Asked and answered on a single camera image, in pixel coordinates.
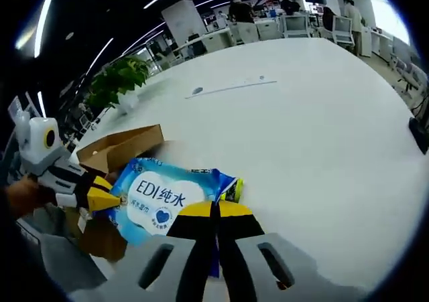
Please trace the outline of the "person's left hand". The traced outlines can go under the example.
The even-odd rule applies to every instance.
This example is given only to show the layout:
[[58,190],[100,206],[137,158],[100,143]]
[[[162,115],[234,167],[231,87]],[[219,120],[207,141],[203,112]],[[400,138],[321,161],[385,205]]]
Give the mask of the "person's left hand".
[[40,185],[36,180],[24,176],[13,184],[2,187],[12,216],[18,219],[46,204],[57,204],[54,190]]

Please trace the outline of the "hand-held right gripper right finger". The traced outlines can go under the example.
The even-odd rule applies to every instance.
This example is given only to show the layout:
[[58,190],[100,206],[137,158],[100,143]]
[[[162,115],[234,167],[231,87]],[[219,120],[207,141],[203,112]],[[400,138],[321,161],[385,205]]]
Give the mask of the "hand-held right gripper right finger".
[[231,301],[336,301],[337,291],[315,261],[277,233],[266,233],[252,211],[219,203],[220,264]]

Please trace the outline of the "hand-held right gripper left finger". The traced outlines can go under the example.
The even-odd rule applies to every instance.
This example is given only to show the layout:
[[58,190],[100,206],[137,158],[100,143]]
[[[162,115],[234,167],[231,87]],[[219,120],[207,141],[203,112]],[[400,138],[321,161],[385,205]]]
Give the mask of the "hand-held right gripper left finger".
[[71,301],[202,301],[212,265],[212,202],[186,206],[165,236],[130,246],[111,278],[69,294]]

